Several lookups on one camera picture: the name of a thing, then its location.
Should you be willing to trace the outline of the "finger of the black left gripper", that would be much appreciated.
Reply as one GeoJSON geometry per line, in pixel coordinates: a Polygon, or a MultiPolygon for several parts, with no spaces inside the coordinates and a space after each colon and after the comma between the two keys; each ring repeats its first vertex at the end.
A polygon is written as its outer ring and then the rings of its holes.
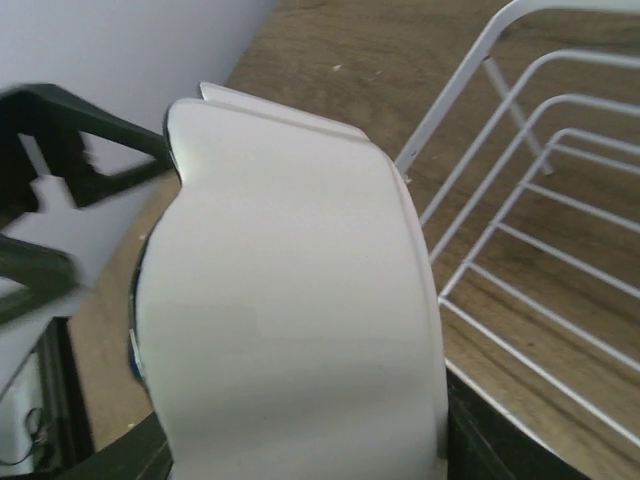
{"type": "Polygon", "coordinates": [[[79,288],[78,270],[65,252],[1,235],[1,277],[20,288],[1,296],[5,325],[79,288]]]}
{"type": "Polygon", "coordinates": [[[68,90],[28,83],[1,92],[1,227],[39,210],[31,183],[39,174],[19,136],[35,139],[49,172],[64,181],[72,203],[88,207],[150,181],[171,168],[164,138],[68,90]],[[84,134],[123,145],[150,161],[113,175],[90,162],[84,134]]]}

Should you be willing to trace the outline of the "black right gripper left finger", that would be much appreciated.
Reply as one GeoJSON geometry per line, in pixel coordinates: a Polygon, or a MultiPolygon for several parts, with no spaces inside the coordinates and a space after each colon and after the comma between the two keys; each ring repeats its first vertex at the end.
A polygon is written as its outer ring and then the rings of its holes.
{"type": "Polygon", "coordinates": [[[141,422],[59,479],[167,479],[173,459],[158,422],[141,422]]]}

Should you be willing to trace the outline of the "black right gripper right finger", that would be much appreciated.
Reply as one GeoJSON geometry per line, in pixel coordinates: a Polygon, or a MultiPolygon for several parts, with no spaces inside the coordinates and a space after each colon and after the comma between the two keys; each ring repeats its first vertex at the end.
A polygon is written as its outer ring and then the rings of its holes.
{"type": "Polygon", "coordinates": [[[444,479],[586,479],[457,366],[445,364],[439,416],[444,479]]]}

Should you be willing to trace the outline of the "white scalloped bowl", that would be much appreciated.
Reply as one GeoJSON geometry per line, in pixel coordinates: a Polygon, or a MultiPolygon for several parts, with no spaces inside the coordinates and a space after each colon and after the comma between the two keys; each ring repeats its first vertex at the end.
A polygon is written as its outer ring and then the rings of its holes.
{"type": "Polygon", "coordinates": [[[175,479],[438,479],[434,277],[360,129],[211,83],[168,110],[181,187],[133,296],[175,479]]]}

